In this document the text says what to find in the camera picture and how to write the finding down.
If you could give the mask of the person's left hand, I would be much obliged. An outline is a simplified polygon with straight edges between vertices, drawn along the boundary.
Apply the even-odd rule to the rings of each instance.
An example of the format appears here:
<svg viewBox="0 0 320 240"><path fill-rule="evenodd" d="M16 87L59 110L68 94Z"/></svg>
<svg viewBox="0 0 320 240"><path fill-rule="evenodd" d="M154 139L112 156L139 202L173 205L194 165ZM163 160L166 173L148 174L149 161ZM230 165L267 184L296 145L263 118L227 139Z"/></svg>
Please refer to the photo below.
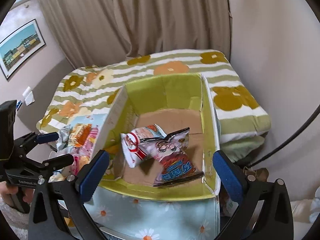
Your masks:
<svg viewBox="0 0 320 240"><path fill-rule="evenodd" d="M16 195L18 192L18 187L14 185L7 184L6 182L1 182L0 184L0 191L1 191L1 197L3 198L4 202L8 204L10 207L14 206L14 202L12 201L12 196ZM24 195L23 195L23 201L30 204L33 200L34 196L34 190L25 188L24 189Z"/></svg>

